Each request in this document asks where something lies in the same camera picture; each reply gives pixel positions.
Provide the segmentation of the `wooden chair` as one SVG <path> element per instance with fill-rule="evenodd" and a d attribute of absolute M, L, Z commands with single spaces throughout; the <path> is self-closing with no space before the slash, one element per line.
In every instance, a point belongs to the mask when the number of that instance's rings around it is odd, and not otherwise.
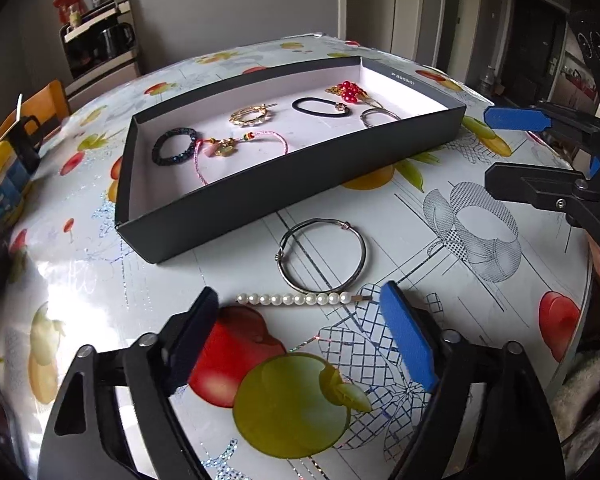
<path fill-rule="evenodd" d="M 49 120 L 56 126 L 70 116 L 70 107 L 66 97 L 64 85 L 58 79 L 36 92 L 21 107 L 22 118 L 35 116 L 44 125 Z M 0 137 L 16 120 L 16 112 L 13 110 L 0 125 Z"/>

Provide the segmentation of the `black shallow box tray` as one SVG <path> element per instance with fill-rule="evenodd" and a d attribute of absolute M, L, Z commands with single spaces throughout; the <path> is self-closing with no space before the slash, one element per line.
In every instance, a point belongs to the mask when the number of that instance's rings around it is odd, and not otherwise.
<path fill-rule="evenodd" d="M 230 114 L 275 104 L 240 128 Z M 369 58 L 323 58 L 207 84 L 135 114 L 114 226 L 160 263 L 305 198 L 449 142 L 466 107 Z"/>

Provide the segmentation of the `yellow capped bottle front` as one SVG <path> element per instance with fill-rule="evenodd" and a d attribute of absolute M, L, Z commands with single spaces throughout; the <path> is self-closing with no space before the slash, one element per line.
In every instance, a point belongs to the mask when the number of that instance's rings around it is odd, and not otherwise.
<path fill-rule="evenodd" d="M 11 228 L 20 218 L 31 176 L 8 141 L 0 142 L 0 228 Z"/>

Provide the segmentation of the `black mug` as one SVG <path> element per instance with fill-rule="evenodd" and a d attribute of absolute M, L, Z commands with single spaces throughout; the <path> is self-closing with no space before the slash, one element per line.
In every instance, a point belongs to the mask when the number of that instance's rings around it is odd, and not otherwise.
<path fill-rule="evenodd" d="M 38 128 L 41 127 L 38 118 L 35 116 L 23 116 L 17 119 L 14 124 L 5 132 L 4 138 L 12 146 L 22 166 L 28 174 L 35 174 L 40 166 L 40 155 L 38 148 L 32 140 L 32 136 L 27 132 L 27 124 L 33 122 Z"/>

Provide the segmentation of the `red snack bag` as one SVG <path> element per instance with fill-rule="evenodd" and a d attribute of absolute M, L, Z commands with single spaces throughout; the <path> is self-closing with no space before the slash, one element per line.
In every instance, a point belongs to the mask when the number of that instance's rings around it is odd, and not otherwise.
<path fill-rule="evenodd" d="M 54 0 L 53 6 L 58 10 L 61 24 L 76 28 L 82 23 L 87 12 L 84 0 Z"/>

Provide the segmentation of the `black coffee machine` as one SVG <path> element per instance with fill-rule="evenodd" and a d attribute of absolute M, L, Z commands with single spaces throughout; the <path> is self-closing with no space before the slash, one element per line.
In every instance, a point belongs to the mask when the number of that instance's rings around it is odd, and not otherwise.
<path fill-rule="evenodd" d="M 69 24 L 59 32 L 69 72 L 78 79 L 99 65 L 138 47 L 132 0 L 108 0 L 81 18 L 81 24 Z"/>

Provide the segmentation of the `gold rhinestone hair clip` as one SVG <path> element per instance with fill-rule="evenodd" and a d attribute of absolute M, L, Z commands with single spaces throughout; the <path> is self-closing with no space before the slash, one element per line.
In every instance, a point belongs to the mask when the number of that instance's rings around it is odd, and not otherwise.
<path fill-rule="evenodd" d="M 275 104 L 250 105 L 230 114 L 228 121 L 236 127 L 255 127 L 269 122 L 274 117 L 272 108 Z"/>

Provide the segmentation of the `pearl hair pin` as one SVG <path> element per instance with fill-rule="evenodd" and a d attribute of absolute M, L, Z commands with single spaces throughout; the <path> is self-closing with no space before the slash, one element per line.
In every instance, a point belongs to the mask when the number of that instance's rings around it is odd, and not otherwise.
<path fill-rule="evenodd" d="M 235 301 L 241 306 L 263 307 L 338 307 L 370 301 L 372 295 L 352 294 L 352 292 L 286 292 L 286 294 L 256 294 L 241 292 Z"/>

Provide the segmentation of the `grey cabinet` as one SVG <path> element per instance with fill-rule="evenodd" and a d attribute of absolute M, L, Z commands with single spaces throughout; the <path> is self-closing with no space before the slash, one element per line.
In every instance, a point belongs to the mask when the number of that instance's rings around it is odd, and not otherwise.
<path fill-rule="evenodd" d="M 126 84 L 140 76 L 138 50 L 133 48 L 122 55 L 99 64 L 65 88 L 65 95 L 71 113 L 104 93 Z"/>

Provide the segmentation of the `fruit print tablecloth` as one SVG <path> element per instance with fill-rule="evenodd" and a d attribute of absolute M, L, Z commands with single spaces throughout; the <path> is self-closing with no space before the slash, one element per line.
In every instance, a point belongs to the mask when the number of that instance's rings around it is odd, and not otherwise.
<path fill-rule="evenodd" d="M 299 61 L 384 63 L 462 102 L 457 138 L 336 186 L 164 263 L 142 260 L 114 228 L 114 175 L 136 113 L 205 84 Z M 395 281 L 443 325 L 479 344 L 522 343 L 548 394 L 564 379 L 588 307 L 588 243 L 561 214 L 500 205 L 483 189 L 496 162 L 561 167 L 530 134 L 486 132 L 486 99 L 450 75 L 320 35 L 209 54 L 157 70 L 87 104 L 42 151 L 26 210 L 12 233 L 14 270 L 0 310 L 0 386 L 15 416 L 23 468 L 38 473 L 46 422 L 74 354 L 125 347 L 187 309 L 204 286 L 224 300 L 312 289 L 356 273 L 366 299 L 349 307 L 268 308 L 288 351 L 338 365 L 373 403 L 327 450 L 269 458 L 232 415 L 189 389 L 174 403 L 215 478 L 383 479 L 396 464 L 426 394 L 393 350 L 379 289 Z M 359 255 L 364 269 L 356 270 Z"/>

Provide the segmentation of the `large silver bangle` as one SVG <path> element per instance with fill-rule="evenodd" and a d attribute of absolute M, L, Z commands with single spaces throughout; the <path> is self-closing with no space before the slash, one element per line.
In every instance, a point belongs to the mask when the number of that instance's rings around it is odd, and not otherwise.
<path fill-rule="evenodd" d="M 365 237 L 346 220 L 279 218 L 284 229 L 274 252 L 283 281 L 296 292 L 344 292 L 362 275 L 368 260 Z"/>

